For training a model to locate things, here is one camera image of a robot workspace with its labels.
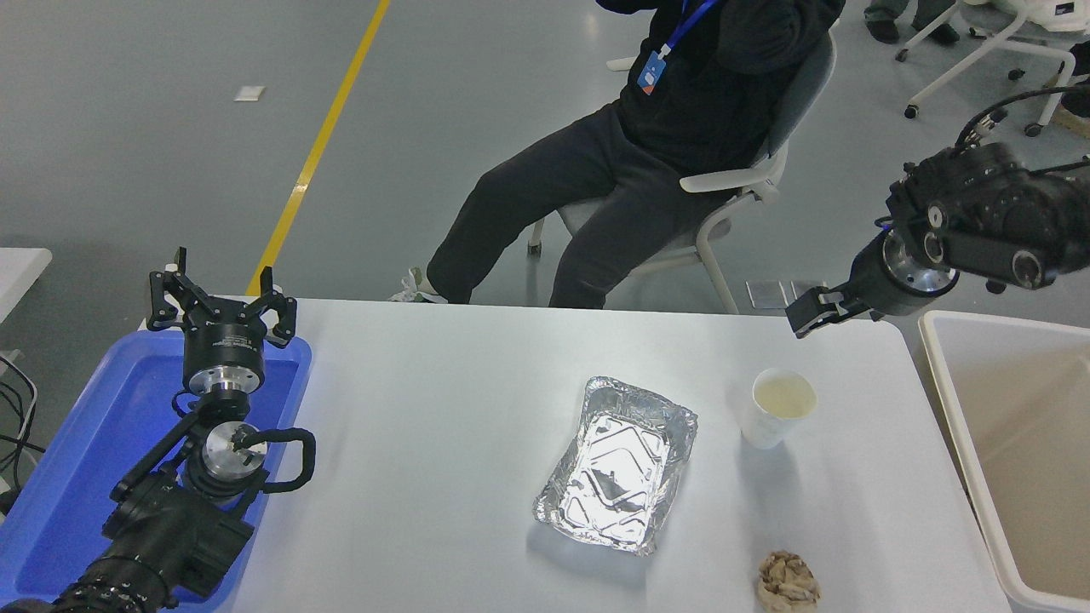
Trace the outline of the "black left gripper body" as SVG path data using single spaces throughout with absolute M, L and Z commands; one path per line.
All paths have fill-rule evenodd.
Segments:
M 265 378 L 264 342 L 267 326 L 261 318 L 249 323 L 213 322 L 203 312 L 182 318 L 184 336 L 183 378 L 218 366 L 241 368 Z

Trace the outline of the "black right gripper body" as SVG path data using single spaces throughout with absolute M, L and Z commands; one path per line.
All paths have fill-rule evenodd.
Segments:
M 856 255 L 850 276 L 841 286 L 841 311 L 846 317 L 868 313 L 877 321 L 910 314 L 909 295 L 892 278 L 884 257 L 889 232 L 880 233 Z

